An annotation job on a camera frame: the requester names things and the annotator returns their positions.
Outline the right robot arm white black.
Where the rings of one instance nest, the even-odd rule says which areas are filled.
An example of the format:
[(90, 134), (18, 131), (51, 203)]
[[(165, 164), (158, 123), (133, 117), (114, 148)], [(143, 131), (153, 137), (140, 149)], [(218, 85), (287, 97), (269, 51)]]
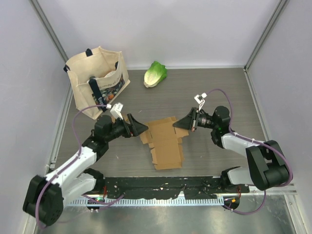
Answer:
[(223, 191), (230, 193), (240, 184), (254, 185), (261, 191), (285, 184), (290, 171), (279, 144), (274, 140), (262, 142), (239, 136), (229, 129), (230, 120), (230, 111), (224, 106), (216, 107), (212, 115), (192, 108), (173, 127), (192, 132), (198, 127), (211, 129), (211, 139), (216, 146), (246, 158), (247, 168), (237, 166), (222, 171), (220, 187)]

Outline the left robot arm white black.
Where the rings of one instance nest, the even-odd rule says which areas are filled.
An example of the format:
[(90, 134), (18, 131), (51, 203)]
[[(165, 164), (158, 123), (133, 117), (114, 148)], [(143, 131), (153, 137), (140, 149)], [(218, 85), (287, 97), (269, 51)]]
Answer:
[(131, 114), (127, 120), (103, 115), (95, 123), (91, 135), (65, 163), (45, 176), (31, 179), (23, 211), (46, 226), (53, 225), (63, 208), (86, 192), (100, 194), (104, 188), (102, 173), (89, 169), (109, 149), (109, 142), (118, 138), (136, 137), (148, 130)]

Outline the brown cardboard box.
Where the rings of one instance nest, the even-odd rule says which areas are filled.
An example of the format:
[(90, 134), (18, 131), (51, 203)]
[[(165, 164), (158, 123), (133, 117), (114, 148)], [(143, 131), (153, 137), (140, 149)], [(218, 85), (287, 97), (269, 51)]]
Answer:
[[(120, 120), (119, 117), (118, 117), (118, 118), (115, 118), (115, 117), (113, 117), (113, 116), (111, 116), (111, 119), (112, 119), (112, 123), (115, 123), (116, 121), (119, 121), (119, 120)], [(128, 120), (127, 115), (122, 115), (122, 119), (123, 119), (126, 123), (130, 123), (129, 120)]]

